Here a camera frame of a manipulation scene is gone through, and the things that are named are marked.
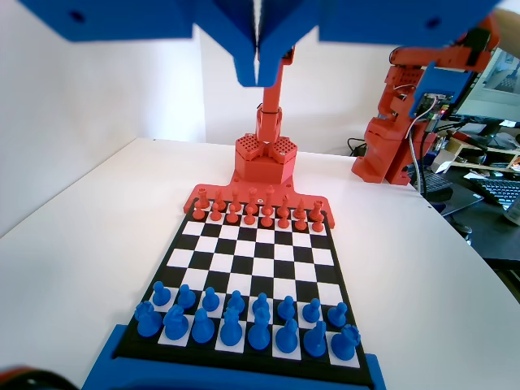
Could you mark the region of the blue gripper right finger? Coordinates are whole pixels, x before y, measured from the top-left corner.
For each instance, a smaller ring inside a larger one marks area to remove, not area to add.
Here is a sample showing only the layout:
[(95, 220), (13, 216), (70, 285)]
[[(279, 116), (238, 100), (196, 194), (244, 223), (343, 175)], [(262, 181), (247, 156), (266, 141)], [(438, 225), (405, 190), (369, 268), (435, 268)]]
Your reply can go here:
[(320, 41), (437, 47), (482, 22), (497, 1), (263, 1), (258, 85), (271, 87), (282, 57), (310, 30)]

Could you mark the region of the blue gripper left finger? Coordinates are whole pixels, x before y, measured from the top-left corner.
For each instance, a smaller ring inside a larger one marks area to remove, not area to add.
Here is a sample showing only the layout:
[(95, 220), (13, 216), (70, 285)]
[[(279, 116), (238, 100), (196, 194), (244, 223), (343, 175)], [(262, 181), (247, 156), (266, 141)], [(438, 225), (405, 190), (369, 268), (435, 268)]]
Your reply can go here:
[(185, 39), (197, 25), (232, 57), (237, 79), (256, 85), (254, 3), (176, 0), (26, 0), (22, 4), (72, 42)]

